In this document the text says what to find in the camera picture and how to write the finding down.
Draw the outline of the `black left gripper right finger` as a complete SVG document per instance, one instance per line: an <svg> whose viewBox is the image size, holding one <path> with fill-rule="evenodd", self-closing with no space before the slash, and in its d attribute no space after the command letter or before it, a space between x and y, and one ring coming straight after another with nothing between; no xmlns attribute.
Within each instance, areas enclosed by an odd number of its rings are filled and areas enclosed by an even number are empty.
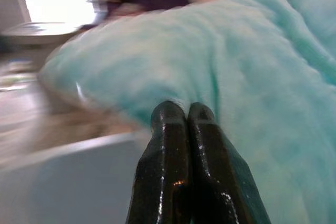
<svg viewBox="0 0 336 224"><path fill-rule="evenodd" d="M211 109L193 103L187 123L193 163L193 222L270 223L248 164Z"/></svg>

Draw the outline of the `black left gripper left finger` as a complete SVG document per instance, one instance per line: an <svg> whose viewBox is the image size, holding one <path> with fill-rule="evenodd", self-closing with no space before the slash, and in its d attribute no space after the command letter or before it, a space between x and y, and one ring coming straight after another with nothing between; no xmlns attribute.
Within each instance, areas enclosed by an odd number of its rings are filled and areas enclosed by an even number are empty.
<svg viewBox="0 0 336 224"><path fill-rule="evenodd" d="M184 111L160 103L151 115L152 137L140 157L127 223L190 223L192 162Z"/></svg>

